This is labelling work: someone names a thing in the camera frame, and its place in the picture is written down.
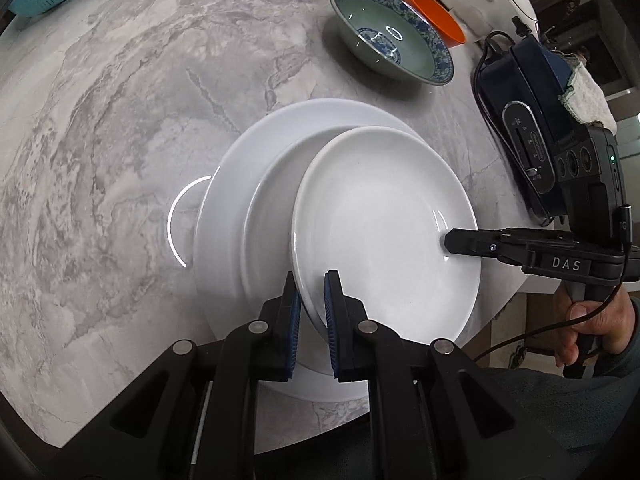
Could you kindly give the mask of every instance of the black knob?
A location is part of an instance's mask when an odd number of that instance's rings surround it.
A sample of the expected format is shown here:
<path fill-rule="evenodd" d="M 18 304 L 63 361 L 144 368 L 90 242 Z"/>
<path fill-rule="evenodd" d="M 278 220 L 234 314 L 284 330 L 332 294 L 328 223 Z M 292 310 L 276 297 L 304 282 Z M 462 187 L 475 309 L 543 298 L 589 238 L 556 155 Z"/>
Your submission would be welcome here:
<path fill-rule="evenodd" d="M 558 173 L 560 174 L 560 178 L 564 178 L 566 175 L 566 164 L 561 156 L 558 157 Z"/>
<path fill-rule="evenodd" d="M 584 170 L 589 173 L 591 171 L 591 153 L 586 148 L 580 150 L 580 162 Z"/>
<path fill-rule="evenodd" d="M 569 152 L 569 155 L 566 158 L 567 166 L 569 167 L 569 174 L 571 176 L 578 175 L 578 157 L 575 156 L 574 152 Z"/>

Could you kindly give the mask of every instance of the dark gray jacket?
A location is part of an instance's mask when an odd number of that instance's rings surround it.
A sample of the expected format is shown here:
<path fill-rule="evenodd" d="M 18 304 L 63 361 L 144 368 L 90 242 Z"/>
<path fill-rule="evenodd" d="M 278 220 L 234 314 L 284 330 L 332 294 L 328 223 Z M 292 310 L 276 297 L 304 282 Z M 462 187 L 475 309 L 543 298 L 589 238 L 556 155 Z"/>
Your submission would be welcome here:
<path fill-rule="evenodd" d="M 487 372 L 571 454 L 580 471 L 600 452 L 640 390 L 640 301 L 634 335 L 622 354 L 600 357 L 595 375 L 570 380 L 533 370 Z"/>

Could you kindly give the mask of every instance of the stack of plates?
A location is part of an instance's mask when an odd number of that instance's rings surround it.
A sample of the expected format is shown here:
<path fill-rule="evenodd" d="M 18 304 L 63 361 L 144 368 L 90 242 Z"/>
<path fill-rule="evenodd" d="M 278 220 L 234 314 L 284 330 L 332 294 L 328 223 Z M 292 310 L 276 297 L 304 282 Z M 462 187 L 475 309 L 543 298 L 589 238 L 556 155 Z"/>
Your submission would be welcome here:
<path fill-rule="evenodd" d="M 360 102 L 310 100 L 254 124 L 223 157 L 198 215 L 196 285 L 223 338 L 293 270 L 306 309 L 298 362 L 292 380 L 268 386 L 317 402 L 359 399 L 366 383 L 338 383 L 331 370 L 324 273 L 337 269 L 345 294 L 402 337 L 455 339 L 480 259 L 446 253 L 453 227 L 477 228 L 467 196 L 407 124 Z"/>

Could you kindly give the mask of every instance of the blue floral pattern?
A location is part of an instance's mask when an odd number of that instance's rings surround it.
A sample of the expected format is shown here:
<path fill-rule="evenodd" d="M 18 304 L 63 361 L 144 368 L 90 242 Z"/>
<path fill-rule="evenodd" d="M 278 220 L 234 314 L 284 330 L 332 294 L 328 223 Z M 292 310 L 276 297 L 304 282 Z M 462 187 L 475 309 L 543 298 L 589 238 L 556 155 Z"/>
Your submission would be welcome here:
<path fill-rule="evenodd" d="M 358 29 L 358 34 L 364 38 L 373 48 L 396 65 L 400 64 L 400 51 L 394 42 L 386 37 L 382 32 L 369 27 Z"/>
<path fill-rule="evenodd" d="M 404 0 L 373 1 L 392 9 L 420 33 L 429 47 L 429 50 L 433 54 L 433 60 L 435 63 L 434 73 L 430 76 L 429 81 L 438 85 L 444 85 L 450 82 L 453 79 L 453 60 L 451 59 L 451 53 L 433 25 L 431 25 L 425 17 L 415 11 L 413 7 L 409 6 Z"/>

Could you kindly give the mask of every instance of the black cable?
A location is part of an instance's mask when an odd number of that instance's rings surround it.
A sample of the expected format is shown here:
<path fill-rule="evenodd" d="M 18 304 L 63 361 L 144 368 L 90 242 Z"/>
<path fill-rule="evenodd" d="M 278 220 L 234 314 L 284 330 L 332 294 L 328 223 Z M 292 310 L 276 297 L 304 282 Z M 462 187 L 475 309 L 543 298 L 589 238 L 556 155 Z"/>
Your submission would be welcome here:
<path fill-rule="evenodd" d="M 525 182 L 531 188 L 533 195 L 536 197 L 536 201 L 540 205 L 540 209 L 545 216 L 545 221 L 542 223 L 542 225 L 547 226 L 551 224 L 553 219 L 550 216 L 549 212 L 546 210 L 546 207 L 542 202 L 542 197 L 540 196 L 540 193 L 538 192 L 536 187 L 533 185 L 533 182 L 531 181 L 529 175 L 527 175 L 527 172 L 525 171 L 522 163 L 520 162 L 520 159 L 518 158 L 518 155 L 516 154 L 515 150 L 511 147 L 510 140 L 507 138 L 506 134 L 500 129 L 500 127 L 494 123 L 494 120 L 491 117 L 491 113 L 486 108 L 484 101 L 480 97 L 479 85 L 478 85 L 480 81 L 480 70 L 484 65 L 484 62 L 486 61 L 486 58 L 488 56 L 489 46 L 491 43 L 490 40 L 495 36 L 502 36 L 506 38 L 512 45 L 515 45 L 515 42 L 513 41 L 511 36 L 509 36 L 507 33 L 504 33 L 500 30 L 495 30 L 486 37 L 484 41 L 484 48 L 482 50 L 482 56 L 480 58 L 480 61 L 478 62 L 478 65 L 476 66 L 476 69 L 474 70 L 473 79 L 471 81 L 471 91 L 474 96 L 474 99 L 476 100 L 476 105 L 478 105 L 478 109 L 480 110 L 480 114 L 484 119 L 484 122 L 487 124 L 489 129 L 492 130 L 500 138 L 500 140 L 502 141 L 502 145 L 508 152 L 508 155 L 510 156 L 513 164 L 516 166 L 516 168 L 519 170 L 520 174 L 524 178 Z"/>
<path fill-rule="evenodd" d="M 604 300 L 603 303 L 598 308 L 596 308 L 595 310 L 592 310 L 590 313 L 585 314 L 584 316 L 577 317 L 576 319 L 570 319 L 567 321 L 560 321 L 558 323 L 546 325 L 546 326 L 537 328 L 535 330 L 531 330 L 530 332 L 525 332 L 523 334 L 517 335 L 516 337 L 507 339 L 506 341 L 498 343 L 497 345 L 494 345 L 488 350 L 485 350 L 484 352 L 482 352 L 479 356 L 477 356 L 474 359 L 474 362 L 479 361 L 485 355 L 489 355 L 491 352 L 494 352 L 504 346 L 510 345 L 511 343 L 515 343 L 516 341 L 520 341 L 521 339 L 526 339 L 527 337 L 533 337 L 535 335 L 542 334 L 544 332 L 549 332 L 550 330 L 556 330 L 558 328 L 566 328 L 568 326 L 577 325 L 578 323 L 584 323 L 585 321 L 588 321 L 591 318 L 596 317 L 599 313 L 601 313 L 605 308 L 607 308 L 610 305 L 610 303 L 616 297 L 616 294 L 620 291 L 620 287 L 622 286 L 622 281 L 625 277 L 626 264 L 629 261 L 630 253 L 631 253 L 631 244 L 627 244 L 625 247 L 625 262 L 622 267 L 622 275 L 620 277 L 620 282 L 613 288 L 613 290 L 607 296 L 607 299 Z"/>

